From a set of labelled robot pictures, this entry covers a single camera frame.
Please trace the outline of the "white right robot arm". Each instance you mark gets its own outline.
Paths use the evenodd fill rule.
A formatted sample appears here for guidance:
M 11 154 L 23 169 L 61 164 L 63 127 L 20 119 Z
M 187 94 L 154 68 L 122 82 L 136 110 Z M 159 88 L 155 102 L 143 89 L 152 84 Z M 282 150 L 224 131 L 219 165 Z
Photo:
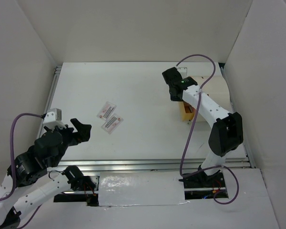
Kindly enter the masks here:
M 179 172 L 183 180 L 197 176 L 199 184 L 203 187 L 208 187 L 214 182 L 214 174 L 218 173 L 225 163 L 227 153 L 237 149 L 244 140 L 241 115 L 224 109 L 203 92 L 203 86 L 212 79 L 214 74 L 215 70 L 202 85 L 199 85 L 192 77 L 183 78 L 176 67 L 162 73 L 165 83 L 169 86 L 171 100 L 186 102 L 195 109 Z M 208 139 L 210 151 L 196 172 L 184 174 L 183 163 L 198 115 L 201 115 L 211 128 Z

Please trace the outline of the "orange drawer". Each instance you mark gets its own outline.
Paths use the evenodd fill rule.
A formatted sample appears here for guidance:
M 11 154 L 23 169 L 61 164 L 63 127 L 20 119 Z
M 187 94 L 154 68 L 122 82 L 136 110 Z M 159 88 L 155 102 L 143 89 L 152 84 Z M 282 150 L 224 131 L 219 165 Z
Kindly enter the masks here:
M 195 113 L 195 109 L 188 103 L 183 102 L 184 104 L 184 111 L 186 114 L 194 114 Z

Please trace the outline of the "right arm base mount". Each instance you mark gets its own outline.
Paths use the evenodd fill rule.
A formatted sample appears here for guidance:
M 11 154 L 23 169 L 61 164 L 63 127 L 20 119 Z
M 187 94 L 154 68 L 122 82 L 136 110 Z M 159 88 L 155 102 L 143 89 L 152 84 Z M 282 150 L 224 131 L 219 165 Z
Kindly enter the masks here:
M 183 183 L 186 200 L 213 199 L 215 194 L 217 194 L 215 198 L 228 198 L 224 175 L 220 170 L 211 176 L 201 172 L 190 177 L 183 177 L 179 179 L 179 182 Z

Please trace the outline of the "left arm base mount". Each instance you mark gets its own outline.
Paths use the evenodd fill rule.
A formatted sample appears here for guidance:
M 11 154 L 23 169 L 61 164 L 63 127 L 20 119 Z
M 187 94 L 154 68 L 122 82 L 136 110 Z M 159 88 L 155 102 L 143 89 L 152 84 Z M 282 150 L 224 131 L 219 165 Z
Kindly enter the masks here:
M 84 203 L 89 207 L 98 207 L 100 176 L 84 176 L 78 186 L 63 191 L 53 198 L 54 203 Z

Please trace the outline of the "yellow drawer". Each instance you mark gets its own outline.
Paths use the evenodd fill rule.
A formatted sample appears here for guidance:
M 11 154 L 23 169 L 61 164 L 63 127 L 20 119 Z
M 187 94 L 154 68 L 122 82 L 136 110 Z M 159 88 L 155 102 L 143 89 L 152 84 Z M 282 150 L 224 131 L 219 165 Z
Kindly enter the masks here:
M 183 122 L 191 121 L 194 118 L 196 110 L 186 102 L 178 102 L 180 117 Z

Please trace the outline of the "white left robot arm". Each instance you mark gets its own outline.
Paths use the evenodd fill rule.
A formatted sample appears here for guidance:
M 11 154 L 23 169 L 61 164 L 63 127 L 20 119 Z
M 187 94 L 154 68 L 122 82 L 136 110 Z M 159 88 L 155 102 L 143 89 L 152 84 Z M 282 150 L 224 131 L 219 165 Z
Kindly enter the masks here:
M 45 127 L 45 133 L 11 163 L 0 186 L 0 229 L 16 228 L 28 213 L 50 198 L 69 189 L 80 190 L 90 182 L 77 166 L 68 166 L 47 184 L 28 192 L 47 175 L 48 168 L 59 164 L 68 147 L 89 141 L 92 126 L 76 118 L 70 122 L 72 127 Z

